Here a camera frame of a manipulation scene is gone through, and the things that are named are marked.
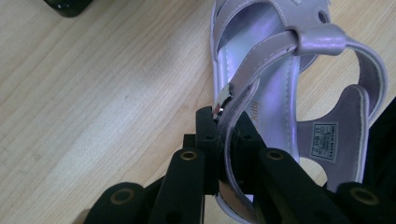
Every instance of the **lavender sandal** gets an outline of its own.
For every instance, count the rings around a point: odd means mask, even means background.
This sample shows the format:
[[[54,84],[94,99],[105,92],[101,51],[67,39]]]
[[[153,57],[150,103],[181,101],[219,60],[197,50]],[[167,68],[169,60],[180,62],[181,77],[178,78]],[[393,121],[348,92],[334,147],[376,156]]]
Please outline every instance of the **lavender sandal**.
[[[319,163],[328,189],[361,182],[368,124],[387,89],[379,56],[330,23],[325,0],[217,0],[212,12],[213,117],[224,142],[227,182],[217,200],[239,222],[256,222],[251,200],[238,187],[230,157],[232,130],[245,110],[268,147]],[[309,121],[296,120],[297,79],[316,55],[353,49],[358,84],[346,87],[334,109]]]

